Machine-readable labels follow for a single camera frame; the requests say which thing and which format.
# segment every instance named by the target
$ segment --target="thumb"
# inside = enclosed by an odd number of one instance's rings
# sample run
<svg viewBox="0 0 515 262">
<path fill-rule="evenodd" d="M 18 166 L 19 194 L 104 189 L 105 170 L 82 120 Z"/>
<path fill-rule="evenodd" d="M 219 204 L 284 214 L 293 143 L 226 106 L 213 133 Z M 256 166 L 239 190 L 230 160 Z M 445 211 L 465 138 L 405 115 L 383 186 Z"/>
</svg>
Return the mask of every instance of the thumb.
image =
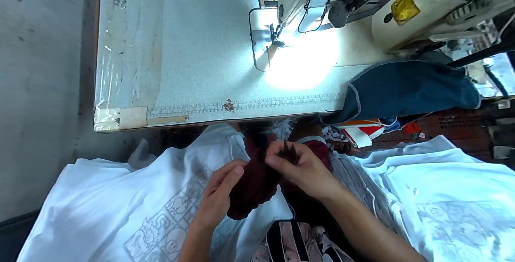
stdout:
<svg viewBox="0 0 515 262">
<path fill-rule="evenodd" d="M 238 181 L 241 179 L 241 176 L 243 176 L 243 171 L 244 170 L 242 166 L 235 166 L 231 172 L 226 175 L 216 191 L 223 196 L 229 196 L 232 188 L 238 183 Z"/>
<path fill-rule="evenodd" d="M 300 174 L 299 167 L 292 165 L 289 161 L 284 158 L 280 158 L 279 156 L 267 156 L 265 162 L 289 180 L 295 180 Z"/>
</svg>

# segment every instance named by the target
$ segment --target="industrial sewing machine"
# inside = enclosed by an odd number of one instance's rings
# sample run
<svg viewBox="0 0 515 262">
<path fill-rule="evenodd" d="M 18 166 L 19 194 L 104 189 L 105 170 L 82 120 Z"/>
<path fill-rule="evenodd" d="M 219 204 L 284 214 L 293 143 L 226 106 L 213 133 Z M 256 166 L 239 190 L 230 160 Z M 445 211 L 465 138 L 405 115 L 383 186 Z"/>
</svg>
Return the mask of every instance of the industrial sewing machine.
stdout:
<svg viewBox="0 0 515 262">
<path fill-rule="evenodd" d="M 485 35 L 489 35 L 484 47 L 488 48 L 500 42 L 500 34 L 484 25 L 477 28 L 478 24 L 515 7 L 515 0 L 259 0 L 259 3 L 259 8 L 250 11 L 249 21 L 254 64 L 261 71 L 270 70 L 275 54 L 294 48 L 306 35 L 336 31 L 369 16 L 375 45 L 386 52 Z"/>
</svg>

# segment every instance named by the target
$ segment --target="yellow label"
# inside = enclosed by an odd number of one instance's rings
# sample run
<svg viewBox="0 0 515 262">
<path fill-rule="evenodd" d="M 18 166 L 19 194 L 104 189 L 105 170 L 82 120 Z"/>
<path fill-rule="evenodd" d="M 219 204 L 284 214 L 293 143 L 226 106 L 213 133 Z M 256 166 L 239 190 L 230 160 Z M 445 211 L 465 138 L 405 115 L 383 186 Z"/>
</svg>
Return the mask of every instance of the yellow label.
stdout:
<svg viewBox="0 0 515 262">
<path fill-rule="evenodd" d="M 396 0 L 391 4 L 391 13 L 398 26 L 403 26 L 420 13 L 413 0 Z"/>
</svg>

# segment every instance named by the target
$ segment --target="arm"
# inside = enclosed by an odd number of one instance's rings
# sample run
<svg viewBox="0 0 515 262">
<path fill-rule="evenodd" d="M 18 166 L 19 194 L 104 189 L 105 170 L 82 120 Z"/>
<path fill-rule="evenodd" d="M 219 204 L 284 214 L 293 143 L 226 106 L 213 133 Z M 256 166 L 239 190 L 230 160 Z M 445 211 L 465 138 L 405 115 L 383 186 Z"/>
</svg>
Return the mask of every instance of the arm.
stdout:
<svg viewBox="0 0 515 262">
<path fill-rule="evenodd" d="M 293 144 L 297 154 L 300 154 L 298 166 L 275 156 L 282 146 L 277 141 L 270 145 L 266 153 L 266 163 L 305 193 L 320 200 L 338 222 L 352 247 L 360 254 L 376 262 L 425 261 L 415 249 L 386 228 L 336 180 L 307 146 Z"/>
<path fill-rule="evenodd" d="M 243 175 L 242 166 L 246 164 L 245 161 L 234 160 L 211 175 L 182 245 L 179 262 L 208 261 L 213 232 L 229 210 L 229 193 Z"/>
</svg>

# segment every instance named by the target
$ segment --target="white table surface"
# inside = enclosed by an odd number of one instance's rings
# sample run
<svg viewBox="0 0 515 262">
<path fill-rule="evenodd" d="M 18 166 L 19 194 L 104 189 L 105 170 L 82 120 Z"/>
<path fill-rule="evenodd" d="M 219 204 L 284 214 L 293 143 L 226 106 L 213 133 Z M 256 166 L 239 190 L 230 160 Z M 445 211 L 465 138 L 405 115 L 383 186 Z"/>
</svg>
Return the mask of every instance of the white table surface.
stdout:
<svg viewBox="0 0 515 262">
<path fill-rule="evenodd" d="M 278 51 L 283 66 L 260 72 L 248 19 L 257 6 L 101 0 L 95 130 L 334 111 L 349 80 L 390 58 L 374 46 L 368 17 L 306 35 L 294 51 Z"/>
</svg>

